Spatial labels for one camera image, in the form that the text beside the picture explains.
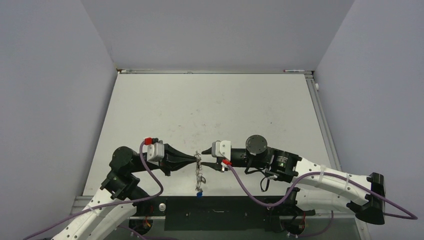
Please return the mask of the metal disc keyring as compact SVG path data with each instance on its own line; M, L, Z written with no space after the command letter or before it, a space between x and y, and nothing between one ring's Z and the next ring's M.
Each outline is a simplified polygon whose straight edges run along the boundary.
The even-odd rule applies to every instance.
M202 185L205 185L205 184L200 184L197 181L199 176L203 176L202 165L201 165L201 161L202 161L201 154L198 151L196 151L195 154L194 154L194 157L196 158L196 161L197 161L197 163L195 164L195 176L196 176L195 190L197 192L203 192Z

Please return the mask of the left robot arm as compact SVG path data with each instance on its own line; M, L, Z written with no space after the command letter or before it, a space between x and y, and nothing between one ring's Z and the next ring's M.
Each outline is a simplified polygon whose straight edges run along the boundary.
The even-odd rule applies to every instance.
M182 153L156 138L143 140L139 152L126 146L117 148L109 163L110 172L99 189L81 212L68 218L70 223L53 239L105 239L130 216L145 214L149 202L164 192L153 170L170 176L171 172L199 160L198 156ZM134 175L138 172L147 172L158 184L159 192L150 195L139 187L140 179Z

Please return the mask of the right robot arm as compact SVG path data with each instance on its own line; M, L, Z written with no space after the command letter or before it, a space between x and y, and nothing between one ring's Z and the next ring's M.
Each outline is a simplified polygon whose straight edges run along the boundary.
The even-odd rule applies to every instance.
M228 167L259 169L269 181L289 183L282 207L289 214L299 210L328 210L352 213L363 222L385 223L385 179L380 173L356 175L314 163L300 155L270 147L261 135L247 138L244 148L233 148L229 140L214 141L202 151L215 163L205 166L220 172Z

